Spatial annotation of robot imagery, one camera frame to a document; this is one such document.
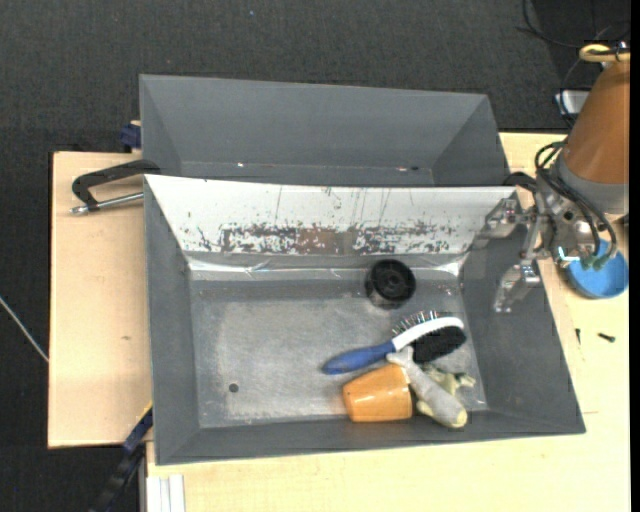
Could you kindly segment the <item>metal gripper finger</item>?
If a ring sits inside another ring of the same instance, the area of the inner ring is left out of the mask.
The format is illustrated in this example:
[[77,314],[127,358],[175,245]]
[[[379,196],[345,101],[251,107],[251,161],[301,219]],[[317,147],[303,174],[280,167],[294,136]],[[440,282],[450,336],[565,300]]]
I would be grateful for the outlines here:
[[516,302],[542,283],[536,253],[522,253],[501,275],[495,294],[493,309],[497,313],[510,313]]
[[517,227],[528,227],[534,218],[532,208],[524,209],[517,196],[501,199],[485,217],[479,232],[481,239],[505,239],[511,236]]

